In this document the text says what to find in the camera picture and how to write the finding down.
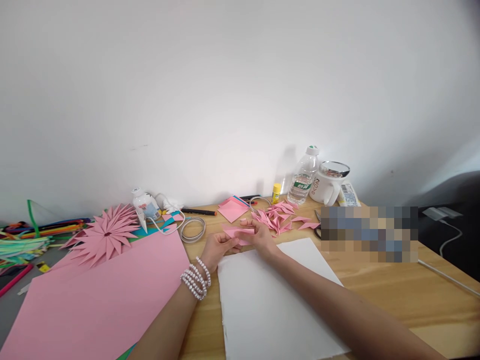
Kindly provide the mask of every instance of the marker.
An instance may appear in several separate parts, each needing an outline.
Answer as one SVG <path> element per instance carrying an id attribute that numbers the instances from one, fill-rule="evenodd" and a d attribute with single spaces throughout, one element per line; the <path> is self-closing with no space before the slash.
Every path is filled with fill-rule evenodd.
<path id="1" fill-rule="evenodd" d="M 182 213 L 186 214 L 200 214 L 200 215 L 212 215 L 212 216 L 217 216 L 216 211 L 210 211 L 210 210 L 198 210 L 198 209 L 187 209 L 183 208 L 181 209 Z"/>
<path id="2" fill-rule="evenodd" d="M 250 196 L 240 196 L 240 199 L 242 200 L 250 200 L 251 198 L 254 198 L 256 196 L 260 196 L 260 195 L 250 195 Z"/>

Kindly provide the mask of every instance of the bottle cap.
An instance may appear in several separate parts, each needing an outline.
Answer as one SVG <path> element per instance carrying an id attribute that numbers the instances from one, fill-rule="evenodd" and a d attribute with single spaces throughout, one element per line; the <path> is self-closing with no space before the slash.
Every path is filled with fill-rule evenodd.
<path id="1" fill-rule="evenodd" d="M 144 193 L 141 187 L 136 187 L 134 188 L 131 193 L 133 194 L 134 197 L 140 196 Z"/>
<path id="2" fill-rule="evenodd" d="M 320 154 L 320 149 L 315 145 L 310 145 L 309 147 L 306 148 L 306 153 L 308 155 L 318 155 Z"/>

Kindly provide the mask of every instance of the desk surface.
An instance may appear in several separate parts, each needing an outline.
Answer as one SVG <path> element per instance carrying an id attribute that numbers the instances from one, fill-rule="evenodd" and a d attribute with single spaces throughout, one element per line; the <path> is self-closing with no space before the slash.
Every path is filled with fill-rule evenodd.
<path id="1" fill-rule="evenodd" d="M 295 213 L 316 219 L 314 210 L 321 206 L 308 198 Z M 262 209 L 267 204 L 260 201 L 254 207 Z M 217 205 L 209 205 L 199 209 L 216 211 L 217 208 Z M 228 224 L 220 213 L 202 217 L 206 222 L 207 234 L 221 232 L 221 224 Z M 250 212 L 243 217 L 249 219 Z M 239 220 L 233 223 L 236 226 L 239 224 Z M 293 224 L 293 230 L 274 239 L 278 244 L 311 238 L 320 249 L 320 241 L 311 229 L 298 230 L 300 224 Z M 195 223 L 185 229 L 187 236 L 198 232 Z M 185 245 L 190 261 L 201 255 L 205 239 L 204 236 L 194 244 Z M 418 263 L 351 263 L 333 258 L 323 251 L 321 253 L 346 288 L 392 314 L 447 359 L 480 354 L 480 299 L 475 295 Z M 418 258 L 480 292 L 480 283 L 420 243 Z M 208 296 L 193 313 L 180 357 L 225 359 L 217 273 L 212 275 Z M 347 354 L 335 359 L 354 357 Z"/>

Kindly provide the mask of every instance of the bottle label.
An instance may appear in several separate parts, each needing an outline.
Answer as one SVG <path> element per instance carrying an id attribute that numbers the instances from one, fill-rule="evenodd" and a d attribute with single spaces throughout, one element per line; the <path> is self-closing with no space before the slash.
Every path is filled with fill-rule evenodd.
<path id="1" fill-rule="evenodd" d="M 158 209 L 151 202 L 145 207 L 142 207 L 142 209 L 146 218 L 152 218 L 153 220 L 157 220 L 160 217 Z"/>
<path id="2" fill-rule="evenodd" d="M 302 189 L 302 190 L 307 190 L 307 189 L 310 189 L 310 187 L 312 186 L 312 184 L 304 184 L 303 182 L 298 182 L 298 181 L 295 181 L 293 183 L 293 186 L 295 188 L 299 188 L 299 189 Z"/>

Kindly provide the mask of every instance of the yellow glue stick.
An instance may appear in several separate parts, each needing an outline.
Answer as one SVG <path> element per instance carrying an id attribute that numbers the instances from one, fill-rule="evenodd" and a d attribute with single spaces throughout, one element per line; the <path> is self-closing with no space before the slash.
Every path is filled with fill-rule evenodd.
<path id="1" fill-rule="evenodd" d="M 279 202 L 280 191 L 282 190 L 282 185 L 279 183 L 273 184 L 273 192 L 271 193 L 271 203 L 276 204 Z"/>

